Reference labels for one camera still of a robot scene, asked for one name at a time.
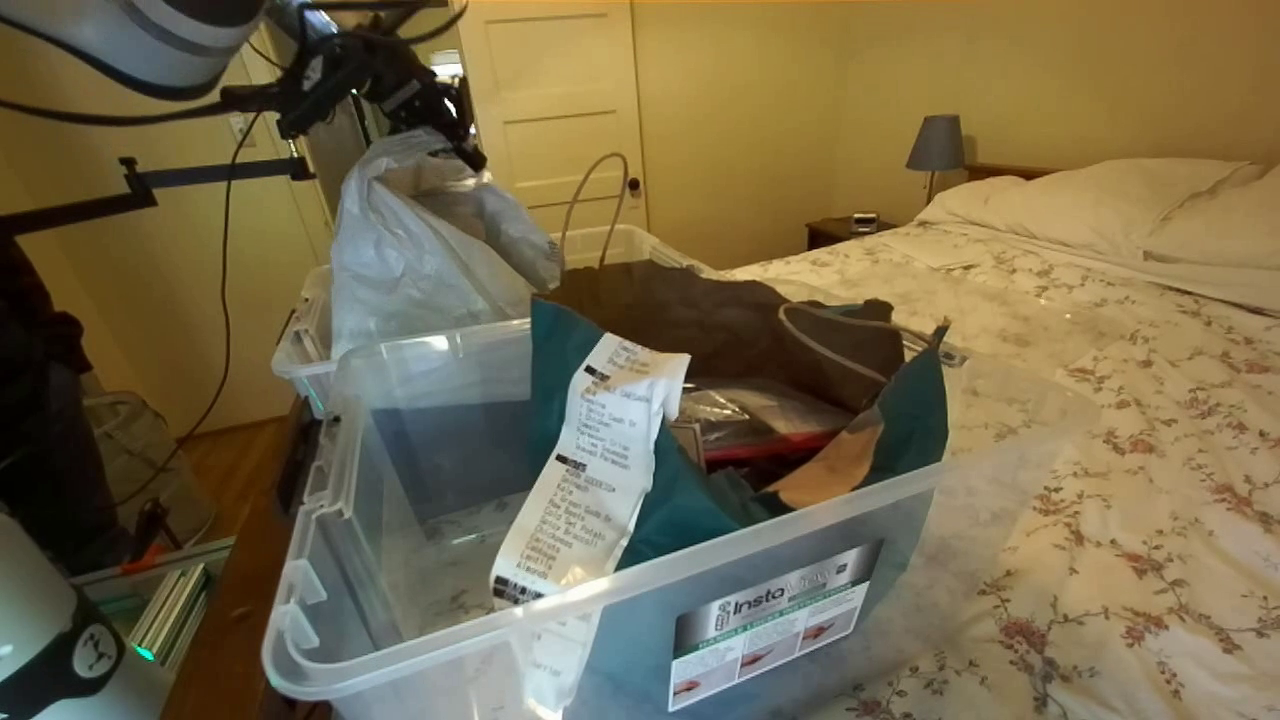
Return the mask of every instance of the floral bedspread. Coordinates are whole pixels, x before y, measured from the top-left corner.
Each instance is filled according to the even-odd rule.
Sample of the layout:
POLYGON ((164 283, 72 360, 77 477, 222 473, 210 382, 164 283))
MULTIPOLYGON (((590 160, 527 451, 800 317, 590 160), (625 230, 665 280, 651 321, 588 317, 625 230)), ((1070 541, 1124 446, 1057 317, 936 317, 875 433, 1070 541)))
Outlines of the floral bedspread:
POLYGON ((1280 717, 1280 321, 975 227, 899 227, 732 273, 1082 393, 961 633, 826 717, 1280 717))

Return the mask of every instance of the clear plastic bin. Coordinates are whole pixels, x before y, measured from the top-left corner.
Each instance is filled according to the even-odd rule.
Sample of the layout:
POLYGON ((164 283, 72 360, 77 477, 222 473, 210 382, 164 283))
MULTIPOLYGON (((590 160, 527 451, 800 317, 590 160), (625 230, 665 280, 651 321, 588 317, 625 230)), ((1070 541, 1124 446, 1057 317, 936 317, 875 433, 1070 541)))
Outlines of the clear plastic bin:
MULTIPOLYGON (((601 262, 601 246, 607 227, 574 227, 565 239, 565 267, 590 267, 601 262)), ((692 257, 673 251, 665 239, 649 236, 645 227, 614 224, 607 262, 635 262, 656 261, 673 267, 698 267, 692 257)), ((291 393, 309 403, 315 420, 333 416, 333 273, 326 262, 310 267, 300 298, 291 304, 287 328, 273 353, 273 373, 291 382, 291 393)))
POLYGON ((797 569, 875 547, 851 634, 675 711, 808 717, 851 679, 952 633, 956 592, 990 569, 1065 433, 1081 429, 1081 403, 1048 382, 1019 382, 978 360, 948 373, 952 425, 964 425, 970 393, 1001 403, 982 425, 961 429, 964 454, 496 611, 489 569, 534 477, 523 451, 527 322, 352 353, 341 382, 357 403, 344 409, 333 458, 310 477, 296 514, 262 672, 274 691, 326 700, 341 717, 532 717, 511 644, 557 620, 601 611, 567 717, 666 717, 679 624, 797 569), (975 483, 1001 483, 1001 506, 964 506, 975 483), (969 530, 964 543, 926 530, 933 505, 970 513, 952 514, 969 530))

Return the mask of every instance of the door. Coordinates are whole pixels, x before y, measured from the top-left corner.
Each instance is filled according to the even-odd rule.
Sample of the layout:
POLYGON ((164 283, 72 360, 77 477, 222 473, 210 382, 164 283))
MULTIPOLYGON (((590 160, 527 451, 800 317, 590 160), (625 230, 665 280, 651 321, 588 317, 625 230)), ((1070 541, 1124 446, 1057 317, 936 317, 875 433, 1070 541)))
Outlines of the door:
POLYGON ((472 0, 460 25, 479 145, 504 183, 558 236, 645 216, 630 0, 472 0))

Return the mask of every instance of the lamp shade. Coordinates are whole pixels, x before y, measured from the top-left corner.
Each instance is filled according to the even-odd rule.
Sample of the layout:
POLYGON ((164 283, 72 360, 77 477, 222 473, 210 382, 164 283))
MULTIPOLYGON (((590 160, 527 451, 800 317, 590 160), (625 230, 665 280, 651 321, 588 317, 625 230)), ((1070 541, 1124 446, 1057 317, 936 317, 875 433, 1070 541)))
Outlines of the lamp shade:
POLYGON ((964 166, 961 114, 923 114, 907 166, 915 171, 964 166))

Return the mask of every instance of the white plastic bag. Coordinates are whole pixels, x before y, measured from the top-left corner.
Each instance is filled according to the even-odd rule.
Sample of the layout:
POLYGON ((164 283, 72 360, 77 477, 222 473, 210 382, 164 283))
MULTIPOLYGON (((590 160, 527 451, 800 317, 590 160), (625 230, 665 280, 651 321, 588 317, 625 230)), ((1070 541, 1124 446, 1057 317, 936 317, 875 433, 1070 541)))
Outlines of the white plastic bag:
POLYGON ((349 171, 333 239, 333 360, 349 347, 527 317, 557 242, 434 131, 376 139, 349 171))

